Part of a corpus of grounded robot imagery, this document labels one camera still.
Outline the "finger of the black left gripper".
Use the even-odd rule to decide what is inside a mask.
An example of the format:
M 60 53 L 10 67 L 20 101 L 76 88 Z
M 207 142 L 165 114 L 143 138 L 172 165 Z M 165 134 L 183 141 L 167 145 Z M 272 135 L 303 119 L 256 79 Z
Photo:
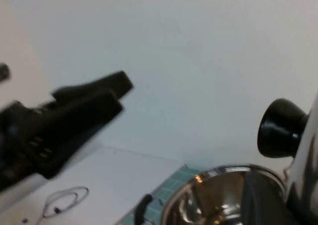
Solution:
M 29 153 L 35 171 L 47 179 L 56 176 L 122 110 L 116 96 L 106 91 L 61 106 L 34 120 L 29 137 L 42 140 L 40 148 Z
M 86 84 L 60 87 L 53 91 L 51 95 L 57 101 L 66 103 L 104 90 L 110 90 L 117 98 L 122 98 L 132 88 L 133 84 L 126 73 L 118 71 Z

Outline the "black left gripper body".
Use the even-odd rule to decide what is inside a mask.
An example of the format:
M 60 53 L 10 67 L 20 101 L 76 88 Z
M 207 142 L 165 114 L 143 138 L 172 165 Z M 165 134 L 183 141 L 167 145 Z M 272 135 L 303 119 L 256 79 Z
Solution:
M 50 108 L 50 102 L 28 108 L 13 101 L 0 111 L 0 191 L 3 192 L 31 175 L 41 175 L 22 152 L 24 145 L 33 146 L 21 134 L 30 129 L 32 116 L 40 116 Z

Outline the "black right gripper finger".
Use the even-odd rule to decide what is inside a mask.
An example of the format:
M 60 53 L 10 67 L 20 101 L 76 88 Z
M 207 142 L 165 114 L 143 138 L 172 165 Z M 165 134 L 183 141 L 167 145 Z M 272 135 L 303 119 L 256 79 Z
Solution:
M 270 183 L 257 172 L 248 172 L 240 205 L 244 225 L 286 225 L 288 213 Z

